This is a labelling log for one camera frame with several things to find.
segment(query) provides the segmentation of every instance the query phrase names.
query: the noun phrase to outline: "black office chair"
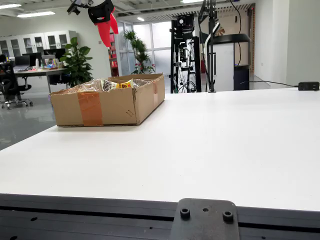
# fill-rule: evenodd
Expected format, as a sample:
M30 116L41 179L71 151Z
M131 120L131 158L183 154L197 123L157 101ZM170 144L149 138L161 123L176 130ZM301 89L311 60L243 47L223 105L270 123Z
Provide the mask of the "black office chair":
M4 62L2 55L0 55L0 63L1 62ZM13 63L11 61L1 63L0 72L0 92L2 92L5 100L1 107L4 109L6 105L6 108L9 110L12 103L15 103L16 105L19 103L25 104L26 107L29 105L33 106L33 102L30 99L21 99L20 91L31 89L31 85L18 85Z

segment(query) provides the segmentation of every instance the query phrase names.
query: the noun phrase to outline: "white tabletop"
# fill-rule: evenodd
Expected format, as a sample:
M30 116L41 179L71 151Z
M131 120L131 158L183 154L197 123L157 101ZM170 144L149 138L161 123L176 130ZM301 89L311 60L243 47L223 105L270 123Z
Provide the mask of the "white tabletop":
M0 193L320 211L320 92L166 95L140 126L52 127L0 152Z

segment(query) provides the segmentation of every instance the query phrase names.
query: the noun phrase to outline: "green plant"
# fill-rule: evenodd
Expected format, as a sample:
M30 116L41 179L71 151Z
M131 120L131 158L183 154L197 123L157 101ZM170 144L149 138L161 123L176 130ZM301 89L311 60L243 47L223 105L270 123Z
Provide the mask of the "green plant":
M89 72L92 68L91 65L87 63L87 60L91 60L92 57L86 56L90 52L89 47L78 46L77 37L73 37L70 42L71 44L65 45L66 52L60 58L60 61L65 61L67 63L65 73L70 74L68 84L70 87L74 87L92 79L92 74Z
M147 53L147 46L146 44L137 37L135 31L125 31L124 38L130 41L130 44L133 49L134 57L139 62L135 64L135 70L131 74L144 74L145 72L154 73L155 72L155 65L146 66L147 63L150 62L150 56Z

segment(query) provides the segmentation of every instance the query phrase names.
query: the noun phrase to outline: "black stand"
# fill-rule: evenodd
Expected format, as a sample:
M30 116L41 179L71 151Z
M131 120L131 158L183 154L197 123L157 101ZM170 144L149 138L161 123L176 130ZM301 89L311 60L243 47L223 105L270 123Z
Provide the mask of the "black stand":
M215 76L217 74L217 55L214 52L214 38L215 38L215 32L214 28L216 26L216 19L217 19L217 10L216 10L216 0L203 0L202 7L199 12L198 16L198 24L200 24L206 19L204 16L204 13L208 12L209 16L209 25L208 30L210 34L210 41L209 45L207 46L206 52L208 55L208 62L207 62L207 70L206 70L206 87L209 83L209 92L215 93Z
M200 93L202 91L199 38L193 36L194 29L193 15L180 16L178 19L171 21L171 69L169 77L172 94L178 93L180 88L185 88L187 93ZM187 48L187 41L191 45L190 51ZM179 82L180 72L184 71L187 72L186 83L182 79ZM195 75L195 82L190 81L190 75Z

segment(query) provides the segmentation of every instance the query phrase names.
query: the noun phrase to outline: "cardboard box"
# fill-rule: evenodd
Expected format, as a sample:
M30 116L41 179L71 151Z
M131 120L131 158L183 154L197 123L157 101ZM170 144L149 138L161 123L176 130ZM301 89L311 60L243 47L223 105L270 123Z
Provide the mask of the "cardboard box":
M163 74L137 74L110 77L115 83L131 79L149 81L137 88L102 92L74 92L69 89L51 93L56 124L61 127L139 125L165 99Z

